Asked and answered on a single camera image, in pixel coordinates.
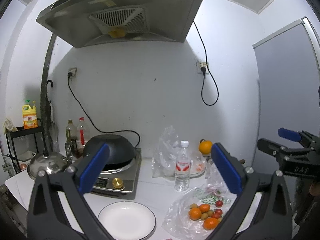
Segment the black wok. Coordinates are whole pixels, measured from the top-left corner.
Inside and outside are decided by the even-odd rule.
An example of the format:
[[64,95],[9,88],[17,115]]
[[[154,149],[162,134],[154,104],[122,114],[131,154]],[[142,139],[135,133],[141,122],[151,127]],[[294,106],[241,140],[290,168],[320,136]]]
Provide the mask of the black wok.
[[125,137],[115,134],[102,134],[89,139],[83,154],[88,155],[99,150],[103,144],[109,148],[103,173],[110,173],[131,164],[137,156],[137,151]]

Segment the white plate with bag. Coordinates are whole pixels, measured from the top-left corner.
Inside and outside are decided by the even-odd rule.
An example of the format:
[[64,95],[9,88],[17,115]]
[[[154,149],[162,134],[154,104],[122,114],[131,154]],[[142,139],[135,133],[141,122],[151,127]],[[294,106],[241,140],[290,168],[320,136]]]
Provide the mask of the white plate with bag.
[[192,165],[190,170],[190,178],[196,178],[204,174],[206,171],[205,164]]

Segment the left wall socket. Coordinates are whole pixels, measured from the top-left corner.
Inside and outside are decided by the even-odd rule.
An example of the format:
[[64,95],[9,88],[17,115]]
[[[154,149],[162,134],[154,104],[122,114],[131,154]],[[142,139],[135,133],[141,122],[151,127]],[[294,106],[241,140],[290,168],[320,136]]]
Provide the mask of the left wall socket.
[[77,68],[69,68],[68,70],[68,79],[74,78],[76,77],[76,73],[77,73]]

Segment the steel range hood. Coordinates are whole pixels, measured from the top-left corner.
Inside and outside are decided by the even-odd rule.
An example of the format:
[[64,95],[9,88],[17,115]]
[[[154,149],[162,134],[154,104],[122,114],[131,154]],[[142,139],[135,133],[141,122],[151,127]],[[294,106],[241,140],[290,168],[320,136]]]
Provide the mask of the steel range hood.
[[58,0],[36,21],[74,48],[184,42],[203,0]]

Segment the mandarin orange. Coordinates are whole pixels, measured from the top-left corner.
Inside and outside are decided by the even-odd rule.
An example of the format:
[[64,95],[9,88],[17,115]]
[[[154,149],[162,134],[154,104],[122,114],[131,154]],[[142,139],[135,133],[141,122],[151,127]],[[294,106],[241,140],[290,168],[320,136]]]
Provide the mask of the mandarin orange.
[[213,217],[208,217],[206,220],[203,222],[203,228],[205,230],[213,230],[215,229],[219,224],[218,219],[213,218]]
[[202,212],[199,210],[199,208],[193,208],[190,209],[188,212],[189,218],[191,220],[199,220],[201,217]]
[[202,213],[207,213],[210,210],[210,205],[209,204],[201,204],[201,205],[199,205],[199,210]]

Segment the steel pot lid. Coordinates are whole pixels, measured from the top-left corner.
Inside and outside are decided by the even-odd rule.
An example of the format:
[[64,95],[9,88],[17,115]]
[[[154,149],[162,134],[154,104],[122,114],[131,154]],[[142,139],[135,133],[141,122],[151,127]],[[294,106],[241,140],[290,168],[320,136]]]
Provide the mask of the steel pot lid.
[[27,167],[27,173],[31,179],[35,180],[40,170],[44,170],[48,174],[56,174],[63,172],[69,165],[71,162],[61,153],[44,150],[32,157]]

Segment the clear water bottle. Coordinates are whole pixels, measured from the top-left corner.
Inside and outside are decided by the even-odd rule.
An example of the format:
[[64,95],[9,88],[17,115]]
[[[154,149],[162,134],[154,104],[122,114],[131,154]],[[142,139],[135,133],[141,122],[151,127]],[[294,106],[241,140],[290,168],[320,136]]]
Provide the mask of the clear water bottle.
[[189,141],[183,140],[177,153],[175,167],[175,190],[186,191],[190,182],[191,152],[189,151]]

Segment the cooking oil bottle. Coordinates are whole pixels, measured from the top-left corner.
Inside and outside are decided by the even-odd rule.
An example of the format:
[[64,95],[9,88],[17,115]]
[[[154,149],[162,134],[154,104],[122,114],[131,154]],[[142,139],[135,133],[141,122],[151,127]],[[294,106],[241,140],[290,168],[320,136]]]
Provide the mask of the cooking oil bottle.
[[66,141],[70,143],[73,153],[77,152],[76,140],[77,129],[73,125],[73,120],[68,120],[68,125],[66,127]]

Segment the black umbrella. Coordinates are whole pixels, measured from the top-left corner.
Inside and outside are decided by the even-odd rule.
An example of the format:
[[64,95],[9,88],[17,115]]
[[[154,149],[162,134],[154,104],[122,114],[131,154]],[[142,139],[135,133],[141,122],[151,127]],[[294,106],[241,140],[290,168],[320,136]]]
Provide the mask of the black umbrella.
[[58,129],[56,123],[54,121],[54,110],[52,101],[48,98],[48,85],[50,88],[53,88],[53,81],[48,80],[46,83],[46,106],[45,106],[45,113],[47,117],[47,137],[50,144],[50,150],[52,152],[59,152],[59,144],[57,142],[58,139]]

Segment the yellow cherry tomato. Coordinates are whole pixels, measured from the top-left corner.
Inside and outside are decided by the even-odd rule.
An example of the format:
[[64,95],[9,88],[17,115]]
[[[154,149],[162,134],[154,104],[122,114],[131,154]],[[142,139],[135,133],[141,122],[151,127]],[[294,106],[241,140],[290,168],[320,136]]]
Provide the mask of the yellow cherry tomato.
[[214,211],[213,211],[213,210],[209,210],[209,211],[207,212],[207,215],[208,215],[209,217],[212,217],[213,214],[214,214]]
[[190,205],[190,209],[193,209],[193,208],[198,208],[198,205],[195,204],[195,203],[191,204],[191,205]]
[[200,219],[201,220],[206,220],[208,218],[208,213],[202,213]]

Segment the red label sauce bottle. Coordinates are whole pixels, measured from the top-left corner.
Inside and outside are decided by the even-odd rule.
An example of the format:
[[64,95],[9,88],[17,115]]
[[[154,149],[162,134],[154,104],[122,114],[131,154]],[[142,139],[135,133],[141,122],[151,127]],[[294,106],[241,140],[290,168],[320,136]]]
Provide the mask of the red label sauce bottle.
[[90,139],[90,130],[85,122],[84,117],[79,118],[79,124],[77,126],[77,144],[79,148],[84,148]]

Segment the red cherry tomato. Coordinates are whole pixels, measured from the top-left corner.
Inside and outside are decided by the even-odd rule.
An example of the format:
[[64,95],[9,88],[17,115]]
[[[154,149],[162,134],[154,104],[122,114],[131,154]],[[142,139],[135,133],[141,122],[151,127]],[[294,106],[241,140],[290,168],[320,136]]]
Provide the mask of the red cherry tomato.
[[214,213],[214,214],[212,215],[212,218],[215,218],[215,219],[219,219],[220,217],[221,217],[221,215],[218,214],[218,213]]
[[218,215],[222,215],[223,214],[223,211],[221,209],[216,209],[215,210],[215,213],[218,214]]
[[221,200],[216,201],[215,202],[215,206],[216,207],[222,207],[223,206],[223,201],[221,201]]

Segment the right wall socket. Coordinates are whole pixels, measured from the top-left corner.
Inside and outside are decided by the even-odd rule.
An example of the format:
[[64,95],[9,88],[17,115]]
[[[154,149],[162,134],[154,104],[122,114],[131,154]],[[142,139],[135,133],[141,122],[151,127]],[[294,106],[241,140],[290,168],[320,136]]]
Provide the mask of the right wall socket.
[[203,61],[197,61],[196,62],[196,68],[197,68],[197,74],[203,74],[205,73],[206,75],[209,74],[208,72],[208,64]]

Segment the yellow detergent bottle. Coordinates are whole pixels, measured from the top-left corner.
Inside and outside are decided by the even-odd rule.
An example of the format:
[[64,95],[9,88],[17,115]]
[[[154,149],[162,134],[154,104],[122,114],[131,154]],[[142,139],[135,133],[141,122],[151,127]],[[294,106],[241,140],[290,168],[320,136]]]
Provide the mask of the yellow detergent bottle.
[[36,111],[36,101],[32,102],[32,106],[30,105],[30,100],[25,100],[25,103],[22,107],[22,115],[23,115],[23,127],[24,129],[37,128],[37,111]]

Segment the grey refrigerator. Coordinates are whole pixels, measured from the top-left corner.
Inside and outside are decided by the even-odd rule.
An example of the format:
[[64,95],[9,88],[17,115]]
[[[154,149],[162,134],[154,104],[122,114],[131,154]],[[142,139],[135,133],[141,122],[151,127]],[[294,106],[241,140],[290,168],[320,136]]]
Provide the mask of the grey refrigerator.
[[258,67],[259,138],[289,148],[278,129],[319,135],[319,35],[307,17],[253,44]]

